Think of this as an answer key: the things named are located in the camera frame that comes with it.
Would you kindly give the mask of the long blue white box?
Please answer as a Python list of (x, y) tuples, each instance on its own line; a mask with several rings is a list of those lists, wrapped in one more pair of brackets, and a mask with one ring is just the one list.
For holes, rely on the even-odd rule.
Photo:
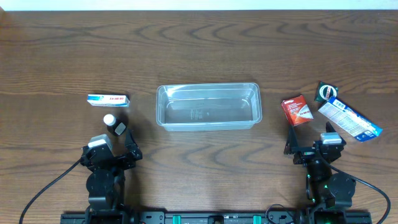
[(318, 111), (359, 142), (377, 138), (383, 131), (382, 128), (334, 96), (324, 102)]

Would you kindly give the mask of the red medicine box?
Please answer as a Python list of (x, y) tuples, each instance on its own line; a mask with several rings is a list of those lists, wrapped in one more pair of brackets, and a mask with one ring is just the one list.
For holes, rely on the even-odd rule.
[(284, 100), (281, 107), (292, 126), (297, 126), (313, 119), (313, 115), (303, 95)]

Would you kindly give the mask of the green box round label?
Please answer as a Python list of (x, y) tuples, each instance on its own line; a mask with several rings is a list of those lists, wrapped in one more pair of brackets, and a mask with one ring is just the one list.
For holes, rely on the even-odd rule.
[(314, 101), (318, 103), (324, 103), (325, 101), (328, 101), (332, 96), (338, 96), (338, 87), (324, 82), (319, 82), (315, 93)]

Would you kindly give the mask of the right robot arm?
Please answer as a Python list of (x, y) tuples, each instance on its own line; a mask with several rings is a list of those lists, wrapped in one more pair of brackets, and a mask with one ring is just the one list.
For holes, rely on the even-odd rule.
[(306, 194), (314, 203), (297, 215), (297, 223), (344, 219), (344, 209), (352, 206), (356, 181), (347, 174), (332, 173), (331, 163), (341, 157), (345, 145), (330, 123), (326, 123), (326, 132), (312, 146), (300, 146), (294, 127), (289, 126), (284, 154), (293, 155), (293, 163), (306, 168)]

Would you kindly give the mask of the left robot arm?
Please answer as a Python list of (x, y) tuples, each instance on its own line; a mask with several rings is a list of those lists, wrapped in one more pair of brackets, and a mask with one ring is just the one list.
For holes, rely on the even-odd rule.
[(88, 201), (97, 217), (110, 212), (126, 219), (130, 212), (124, 204), (124, 171), (134, 168), (136, 162), (142, 159), (142, 152), (130, 129), (126, 131), (124, 147), (127, 152), (115, 156), (110, 138), (107, 134), (101, 134), (91, 138), (82, 148), (80, 164), (92, 171), (86, 181)]

